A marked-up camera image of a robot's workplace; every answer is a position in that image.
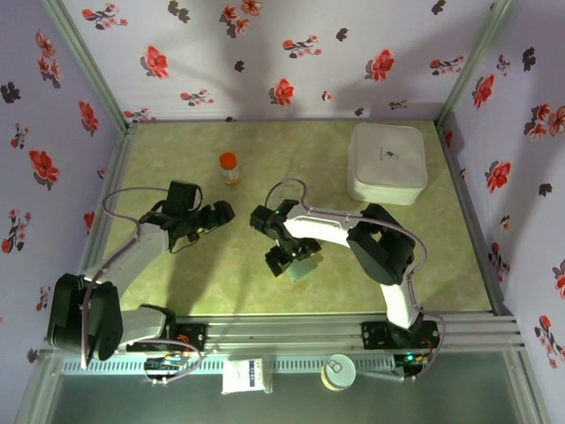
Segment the orange pill bottle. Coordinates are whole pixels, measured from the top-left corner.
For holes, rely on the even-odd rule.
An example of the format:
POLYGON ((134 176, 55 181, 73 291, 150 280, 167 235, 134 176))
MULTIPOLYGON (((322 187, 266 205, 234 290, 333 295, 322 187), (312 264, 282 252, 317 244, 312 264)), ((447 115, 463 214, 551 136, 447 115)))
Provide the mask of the orange pill bottle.
POLYGON ((224 182, 228 185, 237 184, 239 181, 239 170, 236 155, 232 152, 222 153, 219 156, 219 164, 224 182))

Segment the white zip storage case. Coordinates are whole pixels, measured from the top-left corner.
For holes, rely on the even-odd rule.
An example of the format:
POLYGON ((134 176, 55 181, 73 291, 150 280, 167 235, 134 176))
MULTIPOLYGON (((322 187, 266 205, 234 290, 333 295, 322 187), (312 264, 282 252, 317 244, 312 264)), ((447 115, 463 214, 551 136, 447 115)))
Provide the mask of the white zip storage case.
POLYGON ((405 125, 356 125, 347 171, 348 193, 357 201, 414 204, 428 182, 422 132, 405 125))

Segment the white paper packet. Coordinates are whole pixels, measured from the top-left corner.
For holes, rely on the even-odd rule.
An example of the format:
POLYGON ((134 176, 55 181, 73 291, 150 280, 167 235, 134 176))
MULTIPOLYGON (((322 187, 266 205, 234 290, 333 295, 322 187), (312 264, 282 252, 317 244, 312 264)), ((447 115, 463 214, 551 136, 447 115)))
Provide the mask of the white paper packet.
POLYGON ((272 373, 262 358, 226 360, 222 366, 222 394, 273 392, 272 373))

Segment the tin can with pull tab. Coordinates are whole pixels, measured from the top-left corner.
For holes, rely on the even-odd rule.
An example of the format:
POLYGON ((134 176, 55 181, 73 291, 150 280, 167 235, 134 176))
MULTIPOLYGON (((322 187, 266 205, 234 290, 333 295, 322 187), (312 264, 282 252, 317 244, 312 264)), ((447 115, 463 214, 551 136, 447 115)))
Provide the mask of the tin can with pull tab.
POLYGON ((322 384, 335 392, 348 389, 355 382, 356 377, 355 363, 344 354, 330 356, 324 362, 320 371, 322 384))

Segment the black electronics board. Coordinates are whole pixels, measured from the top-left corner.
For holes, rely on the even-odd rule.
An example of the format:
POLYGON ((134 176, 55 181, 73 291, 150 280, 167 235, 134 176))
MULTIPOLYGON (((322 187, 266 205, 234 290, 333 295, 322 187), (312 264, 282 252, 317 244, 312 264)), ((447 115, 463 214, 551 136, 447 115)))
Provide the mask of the black electronics board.
POLYGON ((166 354, 162 357, 148 358, 143 366, 146 378, 154 385, 166 385, 168 380, 180 374, 188 357, 181 354, 166 354))
POLYGON ((425 371, 431 360, 430 353, 407 352, 403 355, 396 355, 395 371, 404 381, 415 382, 420 374, 425 371))

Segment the aluminium frame rail wide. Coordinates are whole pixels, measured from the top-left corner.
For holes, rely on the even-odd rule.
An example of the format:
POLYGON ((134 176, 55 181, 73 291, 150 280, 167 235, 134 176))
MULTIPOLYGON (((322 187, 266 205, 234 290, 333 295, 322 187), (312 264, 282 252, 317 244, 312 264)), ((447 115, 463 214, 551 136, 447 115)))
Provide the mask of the aluminium frame rail wide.
POLYGON ((488 313, 427 314, 440 332, 436 348, 365 350, 363 322, 385 322, 383 314, 271 314, 176 316, 177 323, 204 323, 204 353, 490 352, 524 348, 511 316, 488 313))

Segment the aluminium side rail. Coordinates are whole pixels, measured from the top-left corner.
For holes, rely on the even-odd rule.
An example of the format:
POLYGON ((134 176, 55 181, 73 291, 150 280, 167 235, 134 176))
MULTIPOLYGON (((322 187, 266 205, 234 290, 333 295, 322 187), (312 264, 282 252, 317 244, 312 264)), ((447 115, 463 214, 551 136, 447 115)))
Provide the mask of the aluminium side rail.
POLYGON ((460 166, 456 157, 450 152, 450 148, 447 146, 447 142, 445 141, 445 131, 440 125, 439 120, 436 119, 433 123, 441 143, 442 152, 453 181, 476 262, 483 279, 486 296, 490 304, 489 312, 498 316, 511 316, 511 311, 504 303, 504 295, 500 284, 498 283, 497 276, 490 264, 490 261, 487 259, 488 248, 484 240, 483 232, 480 228, 475 208, 471 201, 469 190, 464 180, 460 177, 460 171, 463 168, 460 166))
POLYGON ((132 143, 138 127, 139 125, 136 123, 129 124, 126 132, 120 134, 117 138, 110 163, 106 168, 101 196, 96 205, 94 224, 87 236, 87 243, 79 263, 80 274, 95 265, 104 255, 112 218, 102 210, 102 200, 122 187, 131 155, 132 143))

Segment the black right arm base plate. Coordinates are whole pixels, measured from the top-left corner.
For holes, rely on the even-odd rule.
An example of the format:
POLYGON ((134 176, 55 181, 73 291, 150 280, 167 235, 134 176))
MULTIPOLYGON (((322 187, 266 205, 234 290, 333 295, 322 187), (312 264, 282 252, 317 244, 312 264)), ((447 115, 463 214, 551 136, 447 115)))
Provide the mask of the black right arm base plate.
POLYGON ((390 322, 363 322, 361 338, 365 350, 429 349, 440 342, 440 332, 434 321, 416 322, 403 329, 390 322))

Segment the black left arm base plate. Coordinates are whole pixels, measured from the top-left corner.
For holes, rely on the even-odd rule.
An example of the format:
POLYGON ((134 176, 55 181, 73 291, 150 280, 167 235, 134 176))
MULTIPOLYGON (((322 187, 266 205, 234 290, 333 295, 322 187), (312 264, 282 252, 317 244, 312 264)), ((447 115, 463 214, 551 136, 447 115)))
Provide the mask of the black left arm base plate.
POLYGON ((149 337, 142 338, 125 346, 127 352, 181 352, 186 350, 185 344, 198 350, 205 347, 207 341, 207 325, 204 323, 177 323, 168 325, 158 336, 153 337, 157 343, 148 343, 149 337))

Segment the aluminium frame post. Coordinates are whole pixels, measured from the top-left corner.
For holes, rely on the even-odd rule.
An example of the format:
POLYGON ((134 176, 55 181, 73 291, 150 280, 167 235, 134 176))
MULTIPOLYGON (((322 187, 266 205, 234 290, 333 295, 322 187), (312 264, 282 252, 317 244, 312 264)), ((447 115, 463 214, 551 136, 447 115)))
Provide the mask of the aluminium frame post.
POLYGON ((482 26, 468 58, 465 60, 463 69, 443 105, 440 115, 434 121, 437 129, 446 124, 449 115, 454 112, 456 105, 463 98, 464 90, 471 83, 473 73, 478 69, 483 56, 492 45, 516 3, 517 0, 493 0, 486 22, 482 26))
POLYGON ((69 49, 78 61, 82 72, 87 77, 106 111, 110 114, 116 128, 122 134, 127 134, 130 125, 126 122, 116 97, 105 80, 101 69, 94 60, 94 56, 84 38, 79 33, 70 13, 64 6, 63 0, 41 0, 41 3, 60 34, 63 36, 69 49))

